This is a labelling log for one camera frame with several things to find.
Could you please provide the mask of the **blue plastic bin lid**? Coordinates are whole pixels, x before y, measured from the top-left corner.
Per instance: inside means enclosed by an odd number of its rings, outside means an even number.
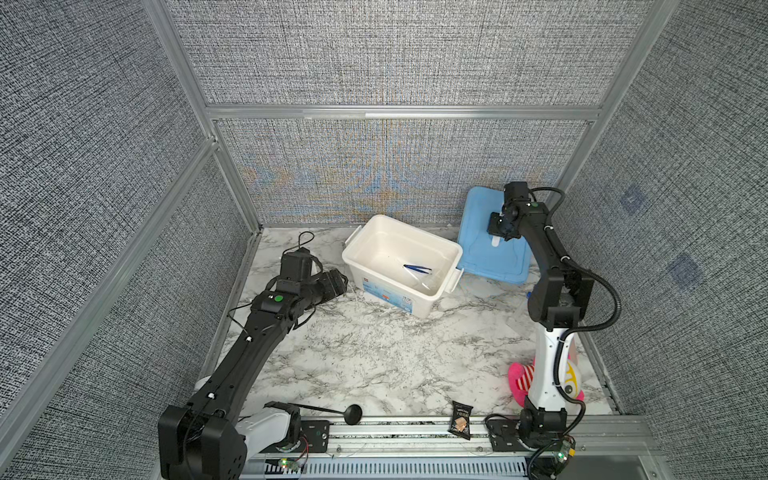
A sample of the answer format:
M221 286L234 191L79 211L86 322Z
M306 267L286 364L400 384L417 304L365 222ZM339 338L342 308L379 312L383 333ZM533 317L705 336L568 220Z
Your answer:
M532 252L524 239L504 240L487 232L492 213L499 213L502 191L476 186L469 190L458 234L463 254L458 269L509 284L524 284Z

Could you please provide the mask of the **white plastic storage bin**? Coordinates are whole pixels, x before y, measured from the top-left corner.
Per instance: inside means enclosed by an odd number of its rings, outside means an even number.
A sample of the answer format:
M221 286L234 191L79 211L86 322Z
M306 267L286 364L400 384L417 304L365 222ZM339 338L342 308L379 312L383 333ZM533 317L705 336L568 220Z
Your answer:
M454 241L379 214L347 238L342 260L363 292L425 318L438 300L455 290L464 273L458 269L462 254ZM425 295L413 289L404 264L431 268L440 282L437 292Z

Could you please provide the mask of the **blue plastic tweezers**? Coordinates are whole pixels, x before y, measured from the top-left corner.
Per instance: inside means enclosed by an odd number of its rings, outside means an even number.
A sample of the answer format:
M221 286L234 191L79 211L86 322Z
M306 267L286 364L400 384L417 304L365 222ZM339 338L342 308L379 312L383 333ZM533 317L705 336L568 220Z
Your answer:
M432 273L432 269L425 266L419 266L419 265L413 265L413 264L404 264L403 267L406 270L416 272L422 275L429 275Z

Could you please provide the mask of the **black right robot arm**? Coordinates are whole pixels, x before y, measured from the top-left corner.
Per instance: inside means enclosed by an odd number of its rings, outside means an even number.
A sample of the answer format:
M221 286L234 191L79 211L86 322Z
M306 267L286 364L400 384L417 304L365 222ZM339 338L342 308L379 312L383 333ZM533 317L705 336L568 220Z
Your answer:
M617 290L579 265L559 239L553 217L564 199L561 189L531 188L524 181L513 181L504 186L501 209L491 214L488 224L493 236L525 240L540 271L527 303L537 339L534 375L517 423L519 443L532 452L526 460L529 479L556 479L575 452L572 431L587 407L565 389L573 337L605 330L622 313ZM613 310L607 320L584 325L595 284L607 291Z

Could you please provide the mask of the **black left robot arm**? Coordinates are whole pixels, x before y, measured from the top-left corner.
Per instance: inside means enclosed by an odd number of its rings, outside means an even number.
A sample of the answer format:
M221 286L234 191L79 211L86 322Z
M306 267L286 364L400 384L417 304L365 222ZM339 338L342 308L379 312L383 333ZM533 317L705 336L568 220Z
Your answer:
M164 479L237 479L250 457L300 441L298 407L269 402L248 418L245 400L266 361L317 306L346 293L349 280L325 269L305 247L281 256L280 272L249 303L239 337L225 358L182 406L158 420L160 475Z

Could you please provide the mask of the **clear glass funnel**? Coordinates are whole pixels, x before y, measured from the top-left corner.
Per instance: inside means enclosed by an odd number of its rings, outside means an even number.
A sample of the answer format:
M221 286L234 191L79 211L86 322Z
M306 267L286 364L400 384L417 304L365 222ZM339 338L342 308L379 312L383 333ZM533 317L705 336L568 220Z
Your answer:
M406 270L406 273L412 278L412 288L425 295L432 295L439 289L439 279L433 273L422 273L409 269Z

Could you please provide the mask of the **pink white plush toy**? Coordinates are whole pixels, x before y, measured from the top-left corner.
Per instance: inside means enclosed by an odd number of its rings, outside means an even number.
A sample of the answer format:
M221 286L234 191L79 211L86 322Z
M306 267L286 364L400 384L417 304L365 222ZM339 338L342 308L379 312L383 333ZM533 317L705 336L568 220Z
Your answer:
M575 336L571 335L567 345L567 359L562 360L559 366L560 387L574 401L586 402L576 348L573 345L574 339ZM509 367L509 388L520 407L524 406L525 398L530 394L535 378L535 361L529 364L513 363ZM547 386L543 394L547 400L558 406L566 407L571 413L577 409L577 406L572 402L567 402L553 385Z

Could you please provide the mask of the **white tape roll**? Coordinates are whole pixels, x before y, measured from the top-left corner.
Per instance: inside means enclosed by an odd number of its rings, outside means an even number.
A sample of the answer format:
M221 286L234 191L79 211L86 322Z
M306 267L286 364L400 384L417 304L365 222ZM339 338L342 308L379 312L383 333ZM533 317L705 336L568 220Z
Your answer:
M196 381L193 387L193 392L197 393L198 391L200 391L208 383L209 380L210 380L210 377L206 376Z

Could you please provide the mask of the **black snack packet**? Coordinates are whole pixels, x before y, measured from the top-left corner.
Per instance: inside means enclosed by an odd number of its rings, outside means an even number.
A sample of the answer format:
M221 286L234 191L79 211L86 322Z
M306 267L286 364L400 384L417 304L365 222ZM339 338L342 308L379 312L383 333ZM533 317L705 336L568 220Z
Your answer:
M453 401L448 433L464 440L470 440L470 423L472 411L473 406L458 401Z

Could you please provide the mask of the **black long handled spoon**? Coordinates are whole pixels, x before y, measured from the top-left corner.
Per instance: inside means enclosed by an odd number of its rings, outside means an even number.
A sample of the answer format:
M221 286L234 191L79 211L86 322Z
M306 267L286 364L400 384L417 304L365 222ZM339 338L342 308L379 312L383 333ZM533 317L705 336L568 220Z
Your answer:
M337 409L311 406L311 405L298 404L298 403L295 403L295 406L299 407L300 409L306 409L310 411L329 413L329 414L342 416L344 419L344 422L347 425L358 425L363 418L362 407L358 404L351 404L348 407L346 407L344 410L337 410Z

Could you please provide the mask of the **aluminium front rail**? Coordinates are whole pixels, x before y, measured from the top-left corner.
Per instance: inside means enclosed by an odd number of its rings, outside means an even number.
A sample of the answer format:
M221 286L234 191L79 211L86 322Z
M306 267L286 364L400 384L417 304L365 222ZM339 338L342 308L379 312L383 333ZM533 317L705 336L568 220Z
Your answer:
M517 436L516 419L469 422L471 437L449 431L446 417L369 417L348 425L267 408L233 419L171 408L159 422L166 479L501 479L529 476L529 462L576 467L607 478L638 464L641 478L663 477L660 448L633 416L587 416L563 443L540 452Z

